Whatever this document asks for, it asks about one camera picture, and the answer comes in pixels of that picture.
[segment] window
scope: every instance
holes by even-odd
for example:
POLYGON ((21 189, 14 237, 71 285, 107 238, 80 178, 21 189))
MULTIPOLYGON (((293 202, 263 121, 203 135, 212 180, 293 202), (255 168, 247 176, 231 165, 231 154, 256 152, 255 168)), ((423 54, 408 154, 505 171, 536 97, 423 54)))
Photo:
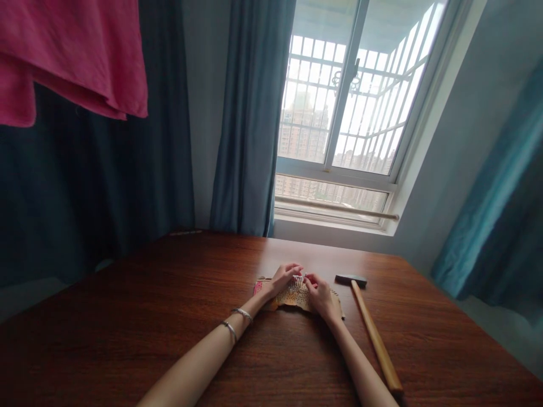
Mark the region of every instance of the window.
POLYGON ((436 69, 429 61, 458 9, 451 3, 296 2, 276 210, 374 227, 394 218, 387 209, 436 69))

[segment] table surface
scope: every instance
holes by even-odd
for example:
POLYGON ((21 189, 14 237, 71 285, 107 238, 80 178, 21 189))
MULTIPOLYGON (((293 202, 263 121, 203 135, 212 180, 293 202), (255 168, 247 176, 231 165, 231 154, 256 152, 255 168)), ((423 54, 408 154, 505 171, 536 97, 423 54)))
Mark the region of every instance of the table surface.
MULTIPOLYGON (((0 326, 3 405, 133 406, 186 351, 243 304, 255 280, 297 261, 330 282, 345 324, 382 377, 351 288, 369 311, 403 405, 541 405, 543 385, 405 260, 277 239, 166 236, 0 326)), ((262 311, 199 405, 357 405, 320 317, 262 311)))

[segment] curtain rod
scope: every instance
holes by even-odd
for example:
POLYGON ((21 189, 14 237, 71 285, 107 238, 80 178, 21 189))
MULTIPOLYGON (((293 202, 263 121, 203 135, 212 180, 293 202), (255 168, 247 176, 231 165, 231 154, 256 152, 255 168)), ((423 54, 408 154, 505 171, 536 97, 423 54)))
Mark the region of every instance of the curtain rod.
POLYGON ((347 212, 347 213, 353 213, 357 215, 371 216, 375 218, 390 219, 390 220, 394 220, 395 222, 400 220, 400 216, 398 215, 384 214, 380 212, 366 211, 363 209, 356 209, 356 208, 349 208, 349 207, 327 205, 326 203, 320 203, 320 202, 302 201, 302 200, 297 200, 293 198, 278 197, 278 196, 275 197, 275 201, 283 202, 285 204, 310 206, 310 207, 315 207, 315 208, 320 208, 320 209, 334 210, 337 212, 347 212))

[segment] hammer head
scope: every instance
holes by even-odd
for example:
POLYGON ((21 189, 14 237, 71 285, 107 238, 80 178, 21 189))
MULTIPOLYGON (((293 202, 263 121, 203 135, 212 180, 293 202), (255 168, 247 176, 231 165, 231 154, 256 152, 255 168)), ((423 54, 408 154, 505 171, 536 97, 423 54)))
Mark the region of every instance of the hammer head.
POLYGON ((335 281, 339 284, 351 285, 351 281, 356 281, 359 287, 364 288, 368 282, 364 277, 360 277, 354 274, 336 274, 335 281))

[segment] teal curtain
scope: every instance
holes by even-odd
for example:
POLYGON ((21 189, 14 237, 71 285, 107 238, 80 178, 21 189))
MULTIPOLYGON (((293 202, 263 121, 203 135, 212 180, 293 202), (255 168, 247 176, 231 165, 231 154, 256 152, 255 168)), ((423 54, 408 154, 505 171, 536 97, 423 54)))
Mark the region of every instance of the teal curtain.
POLYGON ((543 310, 543 60, 521 92, 432 271, 536 323, 543 310))
POLYGON ((211 228, 267 236, 294 0, 232 0, 211 228))
POLYGON ((0 127, 0 286, 72 283, 193 226, 181 5, 139 7, 148 118, 108 119, 36 85, 36 124, 0 127))

